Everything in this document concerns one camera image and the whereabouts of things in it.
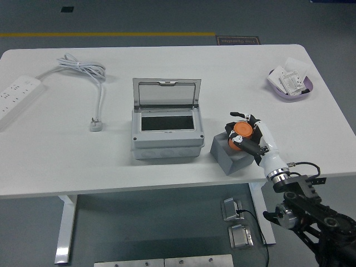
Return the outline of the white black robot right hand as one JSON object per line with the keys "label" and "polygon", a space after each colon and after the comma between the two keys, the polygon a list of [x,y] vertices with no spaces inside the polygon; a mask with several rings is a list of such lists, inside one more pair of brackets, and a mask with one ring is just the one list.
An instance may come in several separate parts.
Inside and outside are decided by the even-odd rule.
{"label": "white black robot right hand", "polygon": [[258,166],[264,169],[268,179],[289,173],[289,168],[279,155],[279,149],[267,125],[248,113],[231,112],[240,121],[227,123],[225,131],[228,143],[252,155]]}

